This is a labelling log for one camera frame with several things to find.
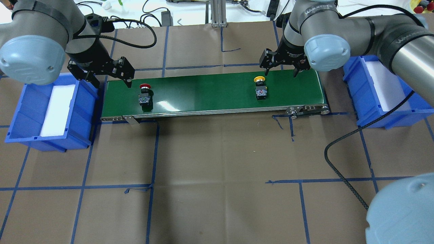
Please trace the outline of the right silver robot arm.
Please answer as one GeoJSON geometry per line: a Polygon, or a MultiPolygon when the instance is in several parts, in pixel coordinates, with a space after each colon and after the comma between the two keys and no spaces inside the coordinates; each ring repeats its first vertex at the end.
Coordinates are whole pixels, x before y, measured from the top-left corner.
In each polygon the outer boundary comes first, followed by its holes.
{"type": "MultiPolygon", "coordinates": [[[[352,17],[338,13],[333,0],[297,0],[276,51],[266,49],[259,66],[269,70],[293,65],[294,75],[313,68],[328,72],[342,67],[350,57],[375,55],[411,92],[386,115],[406,103],[414,93],[433,106],[433,33],[421,18],[392,5],[372,5],[356,13],[389,8],[400,14],[352,17]]],[[[367,244],[433,243],[433,173],[396,180],[367,204],[331,163],[329,148],[358,133],[358,128],[324,149],[324,159],[367,210],[367,244]]]]}

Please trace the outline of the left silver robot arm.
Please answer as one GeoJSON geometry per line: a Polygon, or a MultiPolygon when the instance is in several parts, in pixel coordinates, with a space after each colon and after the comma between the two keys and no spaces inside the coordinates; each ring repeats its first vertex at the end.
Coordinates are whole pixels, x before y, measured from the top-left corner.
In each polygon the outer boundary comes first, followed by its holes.
{"type": "Polygon", "coordinates": [[[1,25],[1,72],[25,84],[48,85],[68,71],[99,87],[97,75],[131,87],[135,70],[121,57],[110,57],[102,34],[114,31],[107,17],[83,15],[73,0],[19,0],[12,21],[1,25]]]}

